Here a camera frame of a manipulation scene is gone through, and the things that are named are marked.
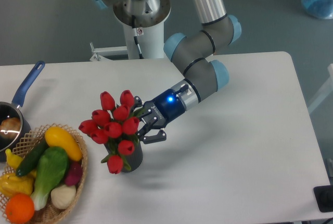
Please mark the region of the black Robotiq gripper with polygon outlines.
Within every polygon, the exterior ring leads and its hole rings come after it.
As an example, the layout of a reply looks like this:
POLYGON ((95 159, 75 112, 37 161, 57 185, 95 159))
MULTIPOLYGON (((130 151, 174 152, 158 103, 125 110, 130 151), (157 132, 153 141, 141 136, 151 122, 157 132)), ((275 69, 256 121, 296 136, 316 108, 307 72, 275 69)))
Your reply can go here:
POLYGON ((185 112, 185 106, 176 91, 168 89, 150 101, 143 103, 139 96, 134 97, 131 115, 146 123, 136 135, 143 144, 166 141, 167 135, 161 128, 185 112), (158 129, 154 135, 147 135, 151 129, 158 129))

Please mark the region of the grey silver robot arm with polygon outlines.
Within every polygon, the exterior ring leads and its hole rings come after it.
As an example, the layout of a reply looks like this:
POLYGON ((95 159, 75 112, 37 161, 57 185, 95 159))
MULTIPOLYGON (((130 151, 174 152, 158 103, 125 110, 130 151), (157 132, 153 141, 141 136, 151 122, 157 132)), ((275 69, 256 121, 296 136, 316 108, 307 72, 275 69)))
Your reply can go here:
POLYGON ((127 53, 129 59, 168 57, 182 73, 183 80, 145 103, 138 118, 143 127, 137 137, 145 144, 164 141, 168 123, 223 88, 229 74, 221 62, 207 57, 229 45, 241 35, 236 17, 228 15, 223 0, 194 0, 202 25, 199 33, 187 37, 176 33, 164 38, 164 22, 171 11, 170 0, 93 0, 101 9, 112 8, 123 25, 125 48, 93 48, 92 53, 115 55, 127 53))

